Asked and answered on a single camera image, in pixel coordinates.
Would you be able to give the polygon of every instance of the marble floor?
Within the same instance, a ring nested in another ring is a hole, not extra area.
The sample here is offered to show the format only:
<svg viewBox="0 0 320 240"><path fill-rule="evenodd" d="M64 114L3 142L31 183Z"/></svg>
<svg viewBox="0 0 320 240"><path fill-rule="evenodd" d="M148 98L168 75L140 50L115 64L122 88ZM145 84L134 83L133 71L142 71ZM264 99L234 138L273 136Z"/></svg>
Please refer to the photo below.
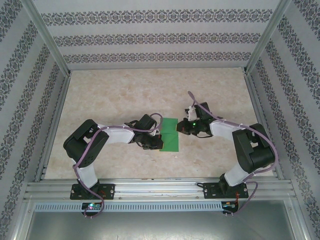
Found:
<svg viewBox="0 0 320 240"><path fill-rule="evenodd" d="M76 178L63 143L85 120L120 125L144 114L160 113L181 121L184 109L193 102L187 91L227 120L248 125L257 122L240 68L73 71L45 178ZM179 152L114 143L101 150L94 168L98 178L219 177L236 161L231 141L179 133Z"/></svg>

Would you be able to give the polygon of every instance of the damask stripe pattern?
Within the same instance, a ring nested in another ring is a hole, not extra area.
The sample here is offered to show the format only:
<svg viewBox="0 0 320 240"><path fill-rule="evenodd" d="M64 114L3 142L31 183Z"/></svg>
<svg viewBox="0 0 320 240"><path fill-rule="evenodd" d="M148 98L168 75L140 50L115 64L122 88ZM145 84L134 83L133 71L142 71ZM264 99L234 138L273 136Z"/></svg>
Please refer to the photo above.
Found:
<svg viewBox="0 0 320 240"><path fill-rule="evenodd" d="M291 106L292 113L300 128L305 145L308 147L308 152L311 155L311 159L314 161L314 166L318 169L318 174L320 174L320 143L318 142L318 138L315 137L315 130L311 123L309 123L309 118L307 117L304 106L301 104L295 86L291 82L289 74L272 40L268 42L265 50L270 57L273 68L279 78L284 94L286 95L286 99L288 99L289 105ZM271 84L268 91L275 94Z"/></svg>
<svg viewBox="0 0 320 240"><path fill-rule="evenodd" d="M248 61L251 52L149 52L64 55L67 64L176 62L176 61Z"/></svg>
<svg viewBox="0 0 320 240"><path fill-rule="evenodd" d="M307 207L306 209L309 212L309 218L313 222L313 225L315 228L315 234L318 238L320 238L319 206L317 206L317 201L313 196L313 191L310 189L311 185L308 182L306 171L303 168L302 162L300 161L300 156L297 153L298 151L291 137L291 133L288 129L284 114L280 108L277 97L274 94L274 92L269 91L271 87L270 79L261 58L256 63L255 67L262 81L263 88L265 90L265 93L267 95L267 98L273 113L273 117L277 123L277 128L278 128L279 134L281 135L281 139L284 144L285 151L287 152L287 156L291 163L293 174L296 177L296 181L298 183L299 189L302 192L304 204L306 205ZM253 81L253 85L258 94L257 87L254 81Z"/></svg>
<svg viewBox="0 0 320 240"><path fill-rule="evenodd" d="M56 36L58 47L133 44L256 44L260 33L149 33Z"/></svg>
<svg viewBox="0 0 320 240"><path fill-rule="evenodd" d="M289 48L295 64L298 66L304 81L309 87L313 98L315 99L318 109L320 109L320 74L310 60L308 53L293 30L286 16L284 16L277 26L282 38Z"/></svg>
<svg viewBox="0 0 320 240"><path fill-rule="evenodd" d="M315 0L293 0L304 19L308 22L316 38L320 41L320 7Z"/></svg>
<svg viewBox="0 0 320 240"><path fill-rule="evenodd" d="M6 131L7 134L3 137L3 143L1 143L0 146L0 180L2 179L2 175L5 172L8 160L10 159L13 146L16 144L16 139L22 127L22 123L25 120L30 102L33 98L49 55L50 51L48 47L44 45L35 62L27 84L25 85L19 103L16 106L17 110L13 114L12 121L10 122L8 130Z"/></svg>
<svg viewBox="0 0 320 240"><path fill-rule="evenodd" d="M36 26L32 21L28 24L26 30L24 31L19 44L16 46L12 58L10 58L9 63L6 65L3 74L0 79L0 111L2 106L5 104L6 98L10 93L13 83L16 81L16 77L20 72L22 63L25 61L27 54L38 34Z"/></svg>
<svg viewBox="0 0 320 240"><path fill-rule="evenodd" d="M47 26L140 23L266 23L271 9L172 9L136 11L89 11L41 14Z"/></svg>
<svg viewBox="0 0 320 240"><path fill-rule="evenodd" d="M33 155L33 149L36 144L38 135L40 133L40 129L41 129L43 120L45 118L47 107L48 107L55 83L57 82L57 77L59 72L60 72L60 69L57 63L55 63L50 73L50 77L48 79L46 88L43 92L41 103L38 106L37 113L34 117L33 125L29 132L29 136L27 138L27 143L25 144L25 148L23 149L23 154L21 155L19 165L16 169L16 173L14 174L14 181L12 181L12 186L10 187L9 195L7 196L7 201L5 202L3 207L4 211L2 211L1 213L0 233L2 233L2 235L0 235L0 239L6 238L5 234L6 232L8 232L9 225L12 221L13 212L17 204L16 201L18 200L18 196L21 193L22 182L25 179L25 174L27 173L29 162L31 161L31 158ZM61 84L59 95L62 91L63 85L64 83ZM54 112L56 111L57 104L58 104L58 101L55 104ZM53 116L54 116L54 113L50 120L50 127L53 121Z"/></svg>
<svg viewBox="0 0 320 240"><path fill-rule="evenodd" d="M7 0L0 10L0 43L23 8L19 0Z"/></svg>

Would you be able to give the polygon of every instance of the patterned wallpaper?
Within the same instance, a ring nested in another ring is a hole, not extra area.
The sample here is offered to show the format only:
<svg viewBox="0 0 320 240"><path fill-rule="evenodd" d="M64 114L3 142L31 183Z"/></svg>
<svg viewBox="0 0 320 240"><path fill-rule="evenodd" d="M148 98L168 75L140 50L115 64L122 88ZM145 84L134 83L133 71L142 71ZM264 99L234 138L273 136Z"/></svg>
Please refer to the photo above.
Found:
<svg viewBox="0 0 320 240"><path fill-rule="evenodd" d="M76 70L244 67L279 0L34 2Z"/></svg>
<svg viewBox="0 0 320 240"><path fill-rule="evenodd" d="M0 0L0 240L44 153L65 76L19 0Z"/></svg>
<svg viewBox="0 0 320 240"><path fill-rule="evenodd" d="M319 16L319 2L293 0L251 73L312 239L320 239Z"/></svg>

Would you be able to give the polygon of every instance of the green square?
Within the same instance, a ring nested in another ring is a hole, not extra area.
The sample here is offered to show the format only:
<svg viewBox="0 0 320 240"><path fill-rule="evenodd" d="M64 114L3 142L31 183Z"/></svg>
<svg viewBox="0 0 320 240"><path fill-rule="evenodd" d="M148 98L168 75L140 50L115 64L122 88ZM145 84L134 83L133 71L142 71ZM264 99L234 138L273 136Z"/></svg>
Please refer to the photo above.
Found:
<svg viewBox="0 0 320 240"><path fill-rule="evenodd" d="M179 135L177 132L177 118L164 118L160 130L163 148L160 152L179 152Z"/></svg>

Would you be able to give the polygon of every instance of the black mounting bracket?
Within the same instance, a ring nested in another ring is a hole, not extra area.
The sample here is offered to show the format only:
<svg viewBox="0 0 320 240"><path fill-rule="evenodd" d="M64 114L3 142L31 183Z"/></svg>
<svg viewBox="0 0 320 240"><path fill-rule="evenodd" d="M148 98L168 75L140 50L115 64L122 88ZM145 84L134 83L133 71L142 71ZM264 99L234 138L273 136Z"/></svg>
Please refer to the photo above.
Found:
<svg viewBox="0 0 320 240"><path fill-rule="evenodd" d="M116 185L108 183L100 183L98 188L94 190L104 200L113 200L115 196ZM98 197L88 192L81 184L73 184L70 193L71 200L99 200Z"/></svg>
<svg viewBox="0 0 320 240"><path fill-rule="evenodd" d="M218 182L204 182L196 185L203 189L205 199L235 199L237 196L239 199L247 199L249 197L245 183L229 187L225 193L223 193Z"/></svg>

